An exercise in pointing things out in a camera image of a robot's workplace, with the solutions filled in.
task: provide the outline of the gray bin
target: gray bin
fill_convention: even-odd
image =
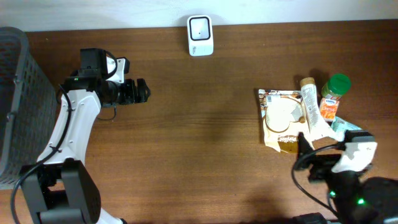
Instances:
[[[29,53],[23,31],[0,28],[0,189],[34,164],[55,124],[55,90]]]

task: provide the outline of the green lid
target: green lid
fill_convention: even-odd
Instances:
[[[351,88],[351,80],[344,74],[335,74],[329,79],[328,88],[333,93],[344,95]]]

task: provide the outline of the brown table surface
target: brown table surface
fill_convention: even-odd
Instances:
[[[215,26],[208,57],[187,52],[184,27],[28,33],[30,51],[50,81],[80,65],[79,49],[127,57],[127,78],[145,78],[148,103],[119,106],[94,123],[86,168],[102,206],[129,223],[239,223],[321,212],[293,184],[293,154],[264,145],[256,90],[296,90],[301,77],[320,86],[347,74],[352,89],[338,116],[379,143],[366,176],[397,178],[398,21]],[[104,109],[100,116],[112,116]],[[325,200],[325,184],[303,186]],[[10,190],[0,219],[11,223]],[[17,211],[30,223],[22,193]]]

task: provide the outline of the bottle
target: bottle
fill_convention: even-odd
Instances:
[[[322,97],[339,100],[351,88],[351,80],[344,74],[335,74],[322,87]]]

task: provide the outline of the brown cap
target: brown cap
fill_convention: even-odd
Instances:
[[[312,77],[308,77],[308,78],[303,78],[300,81],[300,86],[301,87],[303,87],[305,85],[308,85],[308,84],[314,84],[315,85],[315,80]]]

